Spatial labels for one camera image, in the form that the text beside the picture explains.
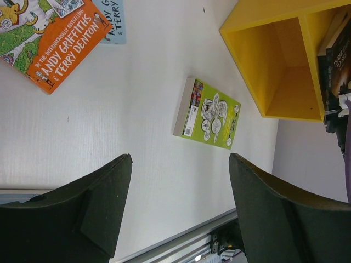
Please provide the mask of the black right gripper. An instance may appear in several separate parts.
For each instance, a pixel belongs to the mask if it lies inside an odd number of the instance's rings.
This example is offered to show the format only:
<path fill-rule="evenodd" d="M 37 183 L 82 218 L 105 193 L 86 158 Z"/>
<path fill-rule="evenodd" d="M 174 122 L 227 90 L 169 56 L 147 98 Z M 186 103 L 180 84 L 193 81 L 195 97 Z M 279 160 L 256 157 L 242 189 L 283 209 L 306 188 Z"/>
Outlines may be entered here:
<path fill-rule="evenodd" d="M 332 91 L 327 91 L 326 99 L 326 111 L 324 117 L 324 125 L 328 133 L 335 133 L 338 140 L 338 146 L 342 153 L 345 153 L 346 149 L 346 132 L 348 124 L 348 114 L 339 114 L 342 112 L 342 108 L 339 105 L 339 98 L 334 96 Z"/>

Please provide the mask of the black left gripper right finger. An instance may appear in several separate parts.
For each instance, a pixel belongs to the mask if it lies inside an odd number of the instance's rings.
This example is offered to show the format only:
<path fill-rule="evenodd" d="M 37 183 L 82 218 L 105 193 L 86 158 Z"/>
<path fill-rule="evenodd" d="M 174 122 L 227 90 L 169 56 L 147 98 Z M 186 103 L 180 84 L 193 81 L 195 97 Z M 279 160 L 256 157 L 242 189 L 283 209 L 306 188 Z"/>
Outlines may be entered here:
<path fill-rule="evenodd" d="M 350 204 L 277 178 L 237 153 L 229 174 L 248 262 L 350 262 Z"/>

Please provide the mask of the orange treehouse book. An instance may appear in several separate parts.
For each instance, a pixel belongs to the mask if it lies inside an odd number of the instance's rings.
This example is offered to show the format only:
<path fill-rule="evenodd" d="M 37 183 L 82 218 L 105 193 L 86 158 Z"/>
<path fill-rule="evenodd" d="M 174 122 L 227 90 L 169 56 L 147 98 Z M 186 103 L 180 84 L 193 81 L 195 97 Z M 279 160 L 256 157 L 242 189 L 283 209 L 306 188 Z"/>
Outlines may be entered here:
<path fill-rule="evenodd" d="M 1 1 L 1 60 L 52 94 L 111 28 L 92 1 Z"/>

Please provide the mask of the Three Days To See book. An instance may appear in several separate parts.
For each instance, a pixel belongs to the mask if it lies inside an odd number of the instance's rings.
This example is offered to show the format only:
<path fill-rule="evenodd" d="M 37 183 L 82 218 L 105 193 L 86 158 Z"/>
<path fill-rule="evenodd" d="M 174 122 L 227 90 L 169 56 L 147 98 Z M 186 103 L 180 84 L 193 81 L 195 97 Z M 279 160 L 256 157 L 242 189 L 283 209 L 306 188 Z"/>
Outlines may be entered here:
<path fill-rule="evenodd" d="M 327 34 L 318 53 L 321 90 L 327 111 L 340 109 L 339 95 L 350 93 L 350 29 Z"/>

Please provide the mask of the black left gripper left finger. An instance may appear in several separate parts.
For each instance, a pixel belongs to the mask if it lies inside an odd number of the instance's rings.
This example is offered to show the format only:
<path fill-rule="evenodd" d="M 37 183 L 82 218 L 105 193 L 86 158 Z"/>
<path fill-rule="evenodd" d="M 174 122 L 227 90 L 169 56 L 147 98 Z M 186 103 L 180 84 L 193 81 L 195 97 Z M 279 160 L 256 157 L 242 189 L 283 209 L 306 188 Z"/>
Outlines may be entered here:
<path fill-rule="evenodd" d="M 1 205 L 1 262 L 109 262 L 132 175 L 123 154 L 60 188 Z"/>

